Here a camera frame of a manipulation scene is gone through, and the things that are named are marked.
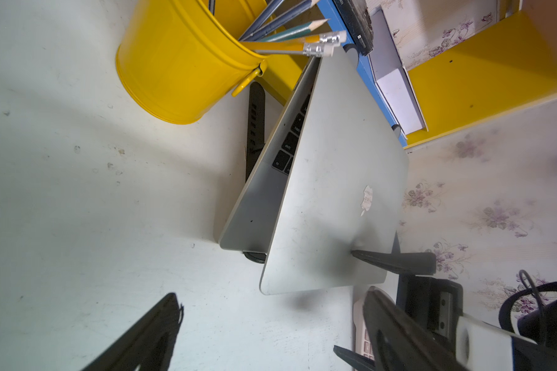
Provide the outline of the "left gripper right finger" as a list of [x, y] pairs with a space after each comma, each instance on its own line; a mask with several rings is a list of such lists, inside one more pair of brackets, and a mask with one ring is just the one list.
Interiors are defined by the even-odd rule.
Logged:
[[466, 369], [384, 292], [367, 292], [363, 317], [376, 370]]

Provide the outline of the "silver laptop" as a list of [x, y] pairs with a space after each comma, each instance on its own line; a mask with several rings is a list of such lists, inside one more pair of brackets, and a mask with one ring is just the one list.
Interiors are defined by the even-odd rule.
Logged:
[[379, 284], [355, 250], [391, 252], [408, 156], [342, 49], [312, 58], [221, 231], [266, 257], [264, 295]]

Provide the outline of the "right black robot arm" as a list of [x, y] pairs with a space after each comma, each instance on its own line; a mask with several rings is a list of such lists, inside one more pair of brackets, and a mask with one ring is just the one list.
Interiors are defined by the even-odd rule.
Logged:
[[557, 281], [536, 284], [521, 270], [523, 290], [502, 302], [492, 326], [464, 312], [460, 284], [434, 278], [433, 252], [352, 255], [399, 275], [396, 300], [373, 289], [363, 301], [373, 356], [334, 346], [355, 370], [557, 370]]

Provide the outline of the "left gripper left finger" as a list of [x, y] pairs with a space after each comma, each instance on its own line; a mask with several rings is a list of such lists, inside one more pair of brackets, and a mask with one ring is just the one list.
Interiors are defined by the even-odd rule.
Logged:
[[168, 370], [184, 319], [184, 307], [170, 292], [86, 370]]

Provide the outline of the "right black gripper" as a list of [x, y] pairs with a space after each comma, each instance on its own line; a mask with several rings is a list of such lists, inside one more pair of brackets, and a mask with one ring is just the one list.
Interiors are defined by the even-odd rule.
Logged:
[[[464, 292], [455, 281], [414, 276], [434, 275], [436, 255], [431, 252], [385, 254], [353, 250], [351, 255], [399, 277], [396, 305], [438, 343], [455, 343], [456, 327], [463, 313]], [[340, 346], [334, 354], [356, 371], [374, 371], [374, 360]]]

